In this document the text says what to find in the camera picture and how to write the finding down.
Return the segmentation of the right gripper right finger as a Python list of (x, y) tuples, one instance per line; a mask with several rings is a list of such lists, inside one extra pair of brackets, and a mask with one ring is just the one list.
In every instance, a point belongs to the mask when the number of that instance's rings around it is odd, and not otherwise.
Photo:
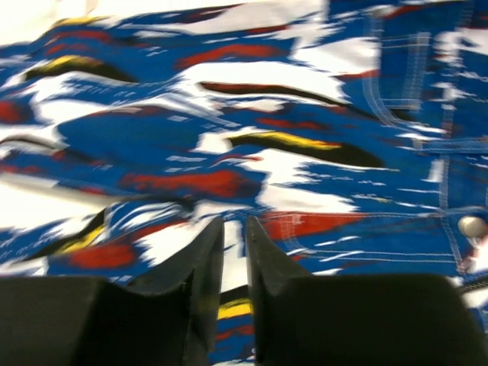
[(459, 290), (434, 274), (320, 276), (246, 224), (258, 365), (485, 365)]

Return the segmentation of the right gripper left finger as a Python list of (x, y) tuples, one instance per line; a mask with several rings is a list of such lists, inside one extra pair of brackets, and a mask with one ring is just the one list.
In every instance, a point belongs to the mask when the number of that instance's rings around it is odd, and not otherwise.
[(96, 277), (5, 278), (3, 365), (206, 365), (214, 349), (223, 221), (126, 286)]

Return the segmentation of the blue white red patterned trousers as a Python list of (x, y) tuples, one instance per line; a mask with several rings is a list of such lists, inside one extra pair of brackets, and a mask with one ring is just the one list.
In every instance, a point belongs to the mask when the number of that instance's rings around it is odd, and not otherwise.
[(1, 282), (126, 286), (220, 218), (206, 365), (258, 365), (250, 217), (313, 275), (447, 278), (487, 341), (487, 3), (61, 20), (1, 48), (1, 174), (109, 200), (3, 226)]

